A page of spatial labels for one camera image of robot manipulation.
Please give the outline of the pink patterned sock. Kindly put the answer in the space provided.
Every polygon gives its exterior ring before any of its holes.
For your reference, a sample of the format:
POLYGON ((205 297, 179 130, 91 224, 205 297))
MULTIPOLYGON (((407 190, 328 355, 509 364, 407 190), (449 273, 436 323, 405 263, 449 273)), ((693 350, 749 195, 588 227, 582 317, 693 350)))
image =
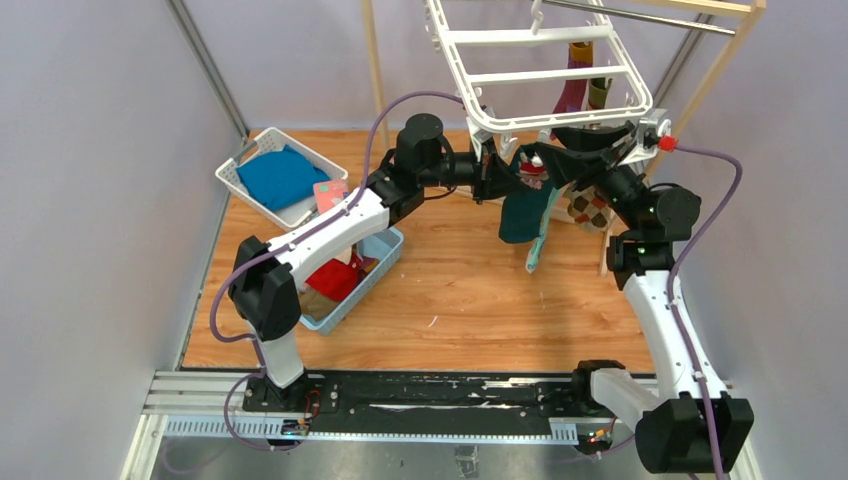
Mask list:
POLYGON ((313 196, 319 214, 331 210, 345 200, 348 195, 349 186, 344 179, 333 179, 313 185, 313 196))

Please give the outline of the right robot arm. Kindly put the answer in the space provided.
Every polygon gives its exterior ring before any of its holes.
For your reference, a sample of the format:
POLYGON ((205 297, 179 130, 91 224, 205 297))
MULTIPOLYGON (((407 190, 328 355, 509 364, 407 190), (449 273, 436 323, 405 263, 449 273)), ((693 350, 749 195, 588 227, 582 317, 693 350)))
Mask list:
POLYGON ((609 410, 631 431, 650 473, 732 471, 753 427, 751 404, 733 397, 715 372, 688 313, 681 266, 713 223, 701 198, 673 184, 648 186, 627 158, 639 147, 680 149, 669 135, 633 125, 601 130, 559 128, 554 143, 533 149, 556 186, 598 191, 624 222, 611 238, 606 264, 633 308, 649 346, 657 388, 649 391, 624 368, 607 362, 582 367, 587 378, 571 390, 574 408, 594 417, 609 410))

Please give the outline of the beige sock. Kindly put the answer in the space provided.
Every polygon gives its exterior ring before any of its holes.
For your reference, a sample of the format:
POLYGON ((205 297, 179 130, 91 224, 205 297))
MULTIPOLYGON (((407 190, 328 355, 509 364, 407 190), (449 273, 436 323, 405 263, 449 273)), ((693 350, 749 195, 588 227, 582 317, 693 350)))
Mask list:
POLYGON ((306 284, 322 296, 342 302, 359 285, 362 267, 358 253, 353 253, 347 263, 331 259, 308 277, 306 284))

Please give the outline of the dark green sock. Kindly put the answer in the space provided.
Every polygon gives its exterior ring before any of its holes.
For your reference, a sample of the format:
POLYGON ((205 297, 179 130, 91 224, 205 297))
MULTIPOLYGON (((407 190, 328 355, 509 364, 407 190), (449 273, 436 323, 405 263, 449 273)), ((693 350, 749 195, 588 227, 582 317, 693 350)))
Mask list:
POLYGON ((516 151, 509 169, 523 187, 504 197, 498 235, 507 244, 531 242, 539 236, 553 183, 542 160, 529 147, 516 151))

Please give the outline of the purple striped sock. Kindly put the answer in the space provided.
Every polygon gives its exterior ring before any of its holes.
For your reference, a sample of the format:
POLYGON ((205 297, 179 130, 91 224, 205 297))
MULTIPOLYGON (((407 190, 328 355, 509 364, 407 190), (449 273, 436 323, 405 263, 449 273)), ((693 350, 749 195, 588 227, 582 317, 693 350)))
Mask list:
POLYGON ((363 256, 360 258, 358 271, 361 275, 368 275, 379 264, 379 260, 373 257, 363 256))

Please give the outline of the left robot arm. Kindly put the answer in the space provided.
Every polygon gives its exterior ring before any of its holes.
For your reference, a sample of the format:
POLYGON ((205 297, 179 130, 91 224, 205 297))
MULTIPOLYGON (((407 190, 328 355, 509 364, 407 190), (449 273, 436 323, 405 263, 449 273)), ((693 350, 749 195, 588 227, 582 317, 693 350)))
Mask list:
POLYGON ((476 198, 503 197, 521 187, 511 167, 516 141, 473 125, 471 144, 456 150, 432 114, 410 117, 379 166, 340 205, 288 233, 243 241, 225 295, 248 325, 268 398, 283 412, 307 398, 305 367, 294 329, 302 317, 299 291, 346 247, 380 233, 427 201, 428 187, 469 187, 476 198))

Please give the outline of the teal and white sock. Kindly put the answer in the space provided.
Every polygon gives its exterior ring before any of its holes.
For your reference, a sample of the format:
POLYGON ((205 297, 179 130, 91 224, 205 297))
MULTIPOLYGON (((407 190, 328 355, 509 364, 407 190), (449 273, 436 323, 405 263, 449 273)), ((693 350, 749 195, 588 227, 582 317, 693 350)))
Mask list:
POLYGON ((525 262, 525 269, 529 274, 533 274, 540 263, 542 250, 547 240, 551 215, 554 207, 562 197, 562 192, 562 189, 552 189, 548 196, 548 200, 540 220, 538 235, 532 242, 525 262))

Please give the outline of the white clip sock hanger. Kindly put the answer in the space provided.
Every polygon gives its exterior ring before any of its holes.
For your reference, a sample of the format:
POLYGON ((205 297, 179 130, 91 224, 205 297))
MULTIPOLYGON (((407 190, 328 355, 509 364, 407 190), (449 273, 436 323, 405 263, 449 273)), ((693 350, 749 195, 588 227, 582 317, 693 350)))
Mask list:
POLYGON ((466 115, 467 129, 477 142, 494 135, 504 135, 511 144, 511 135, 524 131, 550 133, 557 127, 574 127, 589 124, 609 124, 639 120, 654 107, 652 94, 611 22, 599 25, 595 20, 584 26, 541 28, 539 35, 531 36, 528 28, 506 30, 456 30, 448 23, 447 13, 440 1, 424 3, 429 23, 426 26, 435 48, 444 54, 466 115), (524 50, 553 45, 568 49, 573 43, 599 43, 611 51, 613 61, 606 65, 574 67, 563 65, 535 70, 470 73, 461 57, 461 47, 515 47, 524 50), (490 103, 480 100, 486 86, 505 86, 543 81, 589 82, 596 77, 622 77, 629 86, 630 95, 621 107, 601 110, 582 108, 564 113, 548 113, 513 117, 497 117, 490 103))

